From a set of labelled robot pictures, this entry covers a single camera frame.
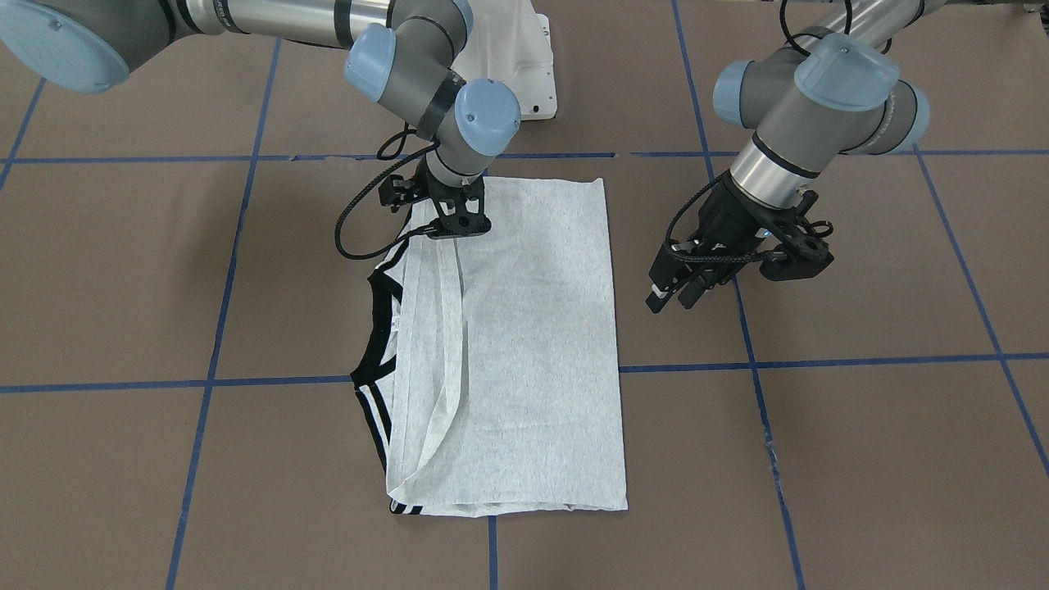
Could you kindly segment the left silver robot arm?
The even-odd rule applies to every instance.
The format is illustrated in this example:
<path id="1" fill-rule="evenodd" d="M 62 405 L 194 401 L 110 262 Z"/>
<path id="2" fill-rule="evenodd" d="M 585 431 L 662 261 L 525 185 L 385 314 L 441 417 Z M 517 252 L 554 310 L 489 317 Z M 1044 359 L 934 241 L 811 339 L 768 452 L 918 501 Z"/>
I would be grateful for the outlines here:
<path id="1" fill-rule="evenodd" d="M 810 220 L 813 183 L 838 156 L 909 149 L 929 127 L 928 97 L 901 78 L 892 38 L 940 1 L 847 1 L 782 48 L 720 72 L 712 104 L 750 138 L 731 166 L 668 225 L 649 270 L 646 305 L 694 305 L 757 264 L 771 281 L 812 279 L 833 262 L 833 225 Z"/>

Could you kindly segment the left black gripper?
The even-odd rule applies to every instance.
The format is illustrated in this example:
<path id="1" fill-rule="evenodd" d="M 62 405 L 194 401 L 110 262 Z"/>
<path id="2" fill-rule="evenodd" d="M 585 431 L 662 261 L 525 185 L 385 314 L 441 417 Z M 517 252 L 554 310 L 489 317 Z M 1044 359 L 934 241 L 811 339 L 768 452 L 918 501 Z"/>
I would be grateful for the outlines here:
<path id="1" fill-rule="evenodd" d="M 806 217 L 818 199 L 805 189 L 799 202 L 776 209 L 747 197 L 728 172 L 698 191 L 667 225 L 649 269 L 645 303 L 660 313 L 672 296 L 692 310 L 704 294 L 730 283 L 757 264 L 771 281 L 813 279 L 834 261 L 827 237 L 834 225 Z"/>

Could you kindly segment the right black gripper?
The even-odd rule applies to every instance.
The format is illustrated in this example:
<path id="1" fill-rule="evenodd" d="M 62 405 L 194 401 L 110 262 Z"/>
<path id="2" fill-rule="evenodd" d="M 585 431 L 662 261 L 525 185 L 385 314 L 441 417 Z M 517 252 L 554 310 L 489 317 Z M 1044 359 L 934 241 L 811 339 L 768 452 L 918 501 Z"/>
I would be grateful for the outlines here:
<path id="1" fill-rule="evenodd" d="M 423 159 L 412 176 L 405 178 L 393 171 L 379 177 L 379 204 L 393 212 L 428 201 L 436 217 L 425 225 L 432 239 L 473 238 L 487 233 L 492 223 L 486 214 L 486 186 L 483 176 L 453 180 L 445 184 Z"/>

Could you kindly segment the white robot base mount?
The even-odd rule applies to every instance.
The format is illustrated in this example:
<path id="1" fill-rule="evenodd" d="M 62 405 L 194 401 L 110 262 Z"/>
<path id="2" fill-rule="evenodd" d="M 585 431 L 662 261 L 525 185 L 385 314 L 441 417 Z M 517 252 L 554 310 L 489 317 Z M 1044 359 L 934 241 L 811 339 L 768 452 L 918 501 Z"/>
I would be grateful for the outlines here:
<path id="1" fill-rule="evenodd" d="M 522 120 L 558 111 L 550 21 L 532 1 L 469 1 L 473 23 L 452 68 L 462 78 L 500 79 L 520 102 Z"/>

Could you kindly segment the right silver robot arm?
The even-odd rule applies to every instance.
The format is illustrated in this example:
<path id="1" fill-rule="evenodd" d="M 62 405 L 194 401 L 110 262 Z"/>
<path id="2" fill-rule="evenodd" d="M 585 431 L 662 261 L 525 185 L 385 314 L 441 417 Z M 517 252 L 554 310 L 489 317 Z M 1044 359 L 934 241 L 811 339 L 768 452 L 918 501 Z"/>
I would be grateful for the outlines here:
<path id="1" fill-rule="evenodd" d="M 336 145 L 409 130 L 349 195 L 406 220 L 398 235 L 491 228 L 484 176 L 512 145 L 520 101 L 454 64 L 479 40 L 479 1 L 4 1 L 2 154 L 113 166 L 259 163 L 277 138 Z"/>

